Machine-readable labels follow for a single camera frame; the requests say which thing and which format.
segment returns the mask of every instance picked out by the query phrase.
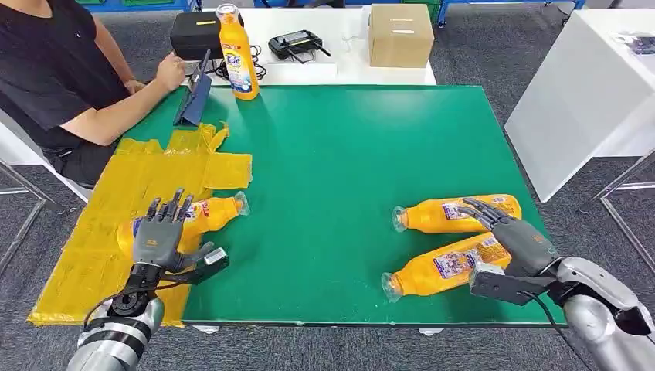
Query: bottle cap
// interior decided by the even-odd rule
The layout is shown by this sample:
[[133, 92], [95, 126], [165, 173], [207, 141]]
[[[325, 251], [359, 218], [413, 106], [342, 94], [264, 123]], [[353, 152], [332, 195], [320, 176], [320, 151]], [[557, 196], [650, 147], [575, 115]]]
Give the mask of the bottle cap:
[[392, 213], [392, 223], [395, 230], [402, 232], [407, 229], [407, 209], [401, 206], [396, 206], [393, 208]]
[[236, 204], [236, 211], [239, 215], [246, 216], [250, 214], [250, 205], [248, 204], [248, 199], [243, 191], [239, 191], [234, 195], [234, 203]]
[[216, 9], [216, 14], [217, 15], [234, 14], [236, 10], [237, 10], [236, 5], [227, 3], [227, 4], [220, 5]]
[[402, 286], [396, 275], [385, 272], [382, 274], [381, 281], [382, 289], [385, 291], [387, 299], [389, 299], [391, 303], [397, 302], [398, 299], [402, 297]]

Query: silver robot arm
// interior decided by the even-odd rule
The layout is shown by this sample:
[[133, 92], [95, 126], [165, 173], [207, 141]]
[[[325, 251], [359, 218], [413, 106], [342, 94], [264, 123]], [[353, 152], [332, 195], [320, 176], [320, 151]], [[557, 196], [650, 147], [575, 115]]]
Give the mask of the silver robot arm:
[[111, 300], [95, 312], [93, 320], [77, 340], [77, 352], [66, 371], [131, 371], [159, 329], [164, 303], [151, 299], [138, 317], [108, 315]]
[[558, 282], [578, 282], [598, 296], [574, 294], [563, 304], [568, 325], [606, 371], [655, 368], [655, 325], [637, 296], [598, 265], [580, 257], [559, 264]]
[[472, 294], [525, 305], [546, 292], [600, 369], [655, 369], [655, 325], [632, 290], [589, 260], [560, 256], [530, 223], [475, 199], [464, 202], [472, 207], [460, 211], [488, 228], [522, 269], [520, 276], [506, 276], [499, 267], [477, 264]]
[[[134, 265], [125, 287], [103, 299], [84, 319], [78, 348], [67, 371], [136, 370], [164, 317], [164, 303], [155, 292], [179, 284], [198, 284], [229, 265], [226, 252], [222, 248], [213, 250], [213, 243], [206, 243], [193, 254], [178, 251], [192, 200], [188, 196], [178, 209], [183, 192], [178, 189], [159, 211], [160, 199], [156, 199], [141, 218], [132, 247]], [[203, 264], [185, 271], [200, 260]], [[159, 286], [160, 281], [174, 283]]]

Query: man's arm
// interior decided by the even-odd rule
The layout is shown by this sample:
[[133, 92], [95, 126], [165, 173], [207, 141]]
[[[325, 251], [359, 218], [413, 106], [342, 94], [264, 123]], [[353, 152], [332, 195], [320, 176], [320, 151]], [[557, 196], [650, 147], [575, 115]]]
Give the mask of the man's arm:
[[97, 145], [111, 144], [184, 81], [184, 64], [169, 54], [159, 63], [157, 77], [136, 94], [101, 110], [90, 108], [61, 127]]
[[135, 80], [132, 69], [127, 65], [125, 56], [120, 51], [114, 37], [98, 18], [93, 17], [93, 21], [96, 23], [96, 45], [103, 52], [107, 60], [109, 60], [116, 73], [118, 73], [120, 80], [123, 83]]

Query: cardboard box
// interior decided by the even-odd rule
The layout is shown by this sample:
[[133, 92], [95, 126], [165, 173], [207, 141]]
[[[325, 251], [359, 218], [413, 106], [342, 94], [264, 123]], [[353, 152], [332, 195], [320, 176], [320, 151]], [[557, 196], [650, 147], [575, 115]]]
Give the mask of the cardboard box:
[[373, 67], [425, 67], [434, 33], [425, 4], [373, 4], [368, 55]]

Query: yellow detergent bottle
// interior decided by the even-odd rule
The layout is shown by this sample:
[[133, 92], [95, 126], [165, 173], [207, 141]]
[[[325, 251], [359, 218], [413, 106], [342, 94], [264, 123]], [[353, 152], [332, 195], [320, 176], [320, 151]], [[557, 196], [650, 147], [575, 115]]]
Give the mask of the yellow detergent bottle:
[[219, 38], [232, 91], [241, 100], [255, 99], [260, 86], [248, 35], [239, 23], [239, 9], [234, 4], [223, 4], [216, 14], [221, 21]]
[[[226, 199], [212, 197], [192, 203], [186, 213], [180, 245], [186, 245], [188, 241], [204, 232], [223, 228], [238, 215], [248, 214], [250, 214], [250, 207], [243, 192]], [[137, 218], [118, 226], [118, 246], [127, 257], [132, 257], [132, 244], [140, 224], [141, 218]]]
[[427, 296], [466, 284], [477, 262], [504, 269], [510, 260], [511, 255], [487, 232], [419, 255], [394, 274], [382, 274], [382, 288], [391, 302], [409, 294]]
[[[520, 219], [521, 207], [510, 195], [471, 196], [491, 204], [507, 214]], [[396, 206], [393, 209], [392, 222], [395, 230], [402, 232], [407, 228], [424, 233], [465, 233], [486, 232], [487, 229], [474, 218], [457, 211], [458, 206], [469, 206], [462, 198], [428, 199], [405, 209]]]

